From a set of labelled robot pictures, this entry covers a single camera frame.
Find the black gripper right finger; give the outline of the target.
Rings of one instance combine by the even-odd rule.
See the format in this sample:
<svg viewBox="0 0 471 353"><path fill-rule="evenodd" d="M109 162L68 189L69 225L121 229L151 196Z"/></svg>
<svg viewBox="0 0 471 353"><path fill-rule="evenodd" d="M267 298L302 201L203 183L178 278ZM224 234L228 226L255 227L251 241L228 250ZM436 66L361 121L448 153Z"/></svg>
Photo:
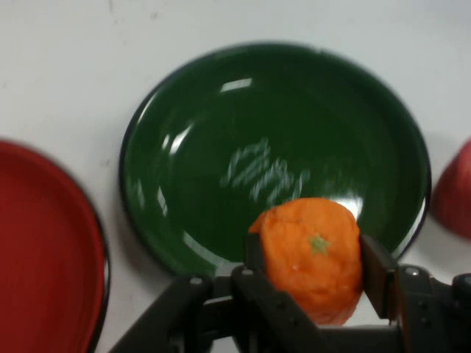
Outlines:
<svg viewBox="0 0 471 353"><path fill-rule="evenodd" d="M358 333L360 352L469 352L470 275L447 285L417 265L400 265L374 238L360 237L364 291L387 327Z"/></svg>

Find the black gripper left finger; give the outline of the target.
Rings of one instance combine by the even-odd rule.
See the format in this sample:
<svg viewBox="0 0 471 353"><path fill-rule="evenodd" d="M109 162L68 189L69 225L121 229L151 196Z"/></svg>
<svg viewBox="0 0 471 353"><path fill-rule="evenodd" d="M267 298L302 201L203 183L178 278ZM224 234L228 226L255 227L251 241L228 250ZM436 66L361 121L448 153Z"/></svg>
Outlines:
<svg viewBox="0 0 471 353"><path fill-rule="evenodd" d="M316 327L264 273L258 235L228 277L177 277L126 331L112 352L209 352L231 337L240 352L331 352Z"/></svg>

